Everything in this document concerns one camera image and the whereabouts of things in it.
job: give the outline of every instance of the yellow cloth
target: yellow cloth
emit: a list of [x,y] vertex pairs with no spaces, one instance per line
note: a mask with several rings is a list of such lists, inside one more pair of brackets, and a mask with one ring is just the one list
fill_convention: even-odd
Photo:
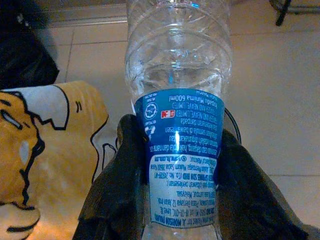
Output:
[[[100,94],[84,82],[0,91],[0,239],[21,239],[8,227],[31,225],[39,213],[28,240],[72,239],[103,167],[107,119]],[[16,205],[38,211],[31,217]]]

